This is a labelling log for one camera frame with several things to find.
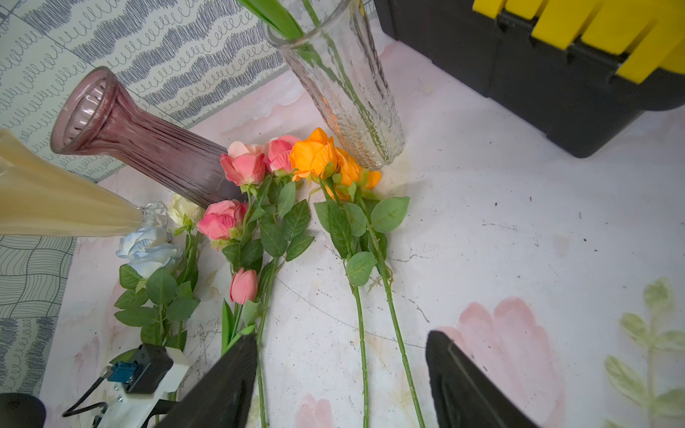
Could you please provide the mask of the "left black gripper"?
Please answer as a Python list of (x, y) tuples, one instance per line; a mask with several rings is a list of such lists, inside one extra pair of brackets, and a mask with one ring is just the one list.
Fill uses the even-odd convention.
[(0, 395), (1, 428), (43, 428), (46, 408), (36, 397), (10, 392)]

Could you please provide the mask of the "pink tulip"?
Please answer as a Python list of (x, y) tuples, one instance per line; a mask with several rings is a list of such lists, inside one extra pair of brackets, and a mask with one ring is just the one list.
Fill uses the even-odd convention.
[(229, 299), (221, 307), (221, 355), (225, 355), (237, 341), (256, 329), (259, 303), (256, 301), (259, 277), (255, 270), (241, 267), (234, 274), (229, 287)]

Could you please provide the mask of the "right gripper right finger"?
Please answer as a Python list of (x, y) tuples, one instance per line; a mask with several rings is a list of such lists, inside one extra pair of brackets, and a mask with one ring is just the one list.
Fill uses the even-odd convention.
[(426, 364), (440, 428), (535, 426), (445, 333), (429, 333)]

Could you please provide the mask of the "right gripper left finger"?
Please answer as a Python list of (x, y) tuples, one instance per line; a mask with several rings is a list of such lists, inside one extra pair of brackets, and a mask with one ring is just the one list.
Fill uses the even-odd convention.
[(246, 427), (257, 367), (257, 341), (252, 333), (241, 337), (221, 357), (160, 426)]

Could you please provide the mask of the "yellow tulip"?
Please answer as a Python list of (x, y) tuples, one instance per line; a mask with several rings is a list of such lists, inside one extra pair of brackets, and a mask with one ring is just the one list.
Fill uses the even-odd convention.
[(376, 124), (353, 78), (352, 62), (344, 55), (345, 36), (357, 42), (356, 32), (343, 30), (339, 20), (352, 20), (350, 3), (340, 1), (327, 16), (319, 16), (310, 1), (303, 8), (311, 24), (299, 22), (279, 1), (243, 1), (266, 28), (266, 36), (301, 80), (324, 121), (348, 151), (373, 150), (380, 142)]

